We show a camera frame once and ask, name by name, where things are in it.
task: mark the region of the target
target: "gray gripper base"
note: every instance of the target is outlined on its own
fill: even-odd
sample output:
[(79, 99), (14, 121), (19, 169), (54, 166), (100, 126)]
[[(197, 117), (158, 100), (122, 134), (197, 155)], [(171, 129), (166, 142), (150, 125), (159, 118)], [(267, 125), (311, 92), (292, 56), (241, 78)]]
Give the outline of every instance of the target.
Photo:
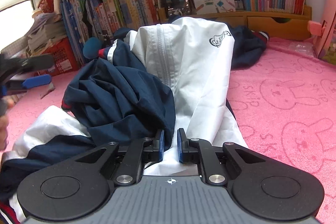
[[(25, 224), (47, 221), (29, 218)], [(200, 177), (143, 176), (119, 187), (104, 207), (67, 224), (270, 224), (238, 207), (227, 190), (204, 184)], [(315, 218), (286, 222), (317, 224)]]

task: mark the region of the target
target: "jacket zipper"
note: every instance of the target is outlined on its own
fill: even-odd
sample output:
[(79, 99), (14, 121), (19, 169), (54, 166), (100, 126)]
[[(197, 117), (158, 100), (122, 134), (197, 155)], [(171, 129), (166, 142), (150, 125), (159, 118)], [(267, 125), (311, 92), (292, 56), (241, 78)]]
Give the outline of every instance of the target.
[(163, 83), (171, 87), (168, 55), (166, 51), (165, 37), (161, 24), (157, 24), (157, 51), (159, 54), (159, 61), (162, 69)]

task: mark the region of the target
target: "pink blanket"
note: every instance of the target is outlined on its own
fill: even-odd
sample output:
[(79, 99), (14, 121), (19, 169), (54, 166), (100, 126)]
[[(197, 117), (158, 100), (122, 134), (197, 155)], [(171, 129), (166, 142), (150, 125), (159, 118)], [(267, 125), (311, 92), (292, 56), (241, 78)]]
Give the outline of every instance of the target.
[(336, 223), (336, 66), (270, 42), (256, 65), (231, 72), (227, 98), (252, 150), (322, 182), (318, 219)]

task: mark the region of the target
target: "jacket logo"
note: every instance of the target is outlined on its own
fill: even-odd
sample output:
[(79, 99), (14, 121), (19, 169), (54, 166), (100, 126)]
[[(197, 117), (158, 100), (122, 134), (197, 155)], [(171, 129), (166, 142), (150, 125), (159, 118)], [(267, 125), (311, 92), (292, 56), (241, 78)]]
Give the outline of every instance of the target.
[(229, 37), (232, 36), (228, 31), (224, 31), (220, 35), (215, 35), (213, 38), (210, 38), (209, 42), (210, 42), (211, 45), (213, 45), (215, 47), (219, 47), (222, 44), (222, 41), (223, 41), (223, 39), (225, 38), (226, 35), (229, 36)]

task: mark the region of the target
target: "hand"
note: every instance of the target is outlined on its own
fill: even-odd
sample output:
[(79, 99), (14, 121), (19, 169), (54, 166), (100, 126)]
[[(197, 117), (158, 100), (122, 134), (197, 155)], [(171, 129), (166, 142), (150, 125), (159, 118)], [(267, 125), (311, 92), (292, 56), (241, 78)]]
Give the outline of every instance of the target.
[[(7, 99), (8, 108), (12, 108), (14, 106), (14, 102), (12, 99)], [(0, 117), (0, 151), (6, 149), (8, 141), (7, 141), (7, 127), (9, 124), (8, 116), (4, 115)]]

